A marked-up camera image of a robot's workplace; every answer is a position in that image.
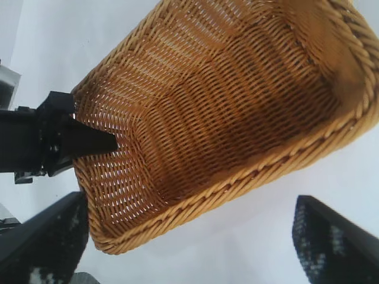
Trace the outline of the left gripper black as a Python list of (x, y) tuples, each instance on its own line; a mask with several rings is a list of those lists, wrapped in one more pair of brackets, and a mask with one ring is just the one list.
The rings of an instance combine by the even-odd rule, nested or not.
[(114, 134), (71, 119), (74, 112), (73, 95), (56, 91), (36, 109), (1, 109), (1, 173), (13, 173), (16, 184), (28, 184), (34, 177), (72, 168), (72, 159), (118, 149)]

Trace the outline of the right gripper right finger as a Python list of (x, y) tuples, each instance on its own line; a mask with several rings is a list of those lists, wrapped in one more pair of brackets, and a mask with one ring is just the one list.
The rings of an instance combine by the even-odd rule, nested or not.
[(310, 283), (378, 283), (378, 238), (318, 199), (298, 196), (292, 239)]

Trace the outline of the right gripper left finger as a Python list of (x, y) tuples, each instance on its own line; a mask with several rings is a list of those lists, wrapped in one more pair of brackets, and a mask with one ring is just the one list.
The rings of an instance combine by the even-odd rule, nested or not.
[(71, 192), (1, 234), (1, 283), (69, 283), (88, 243), (87, 209)]

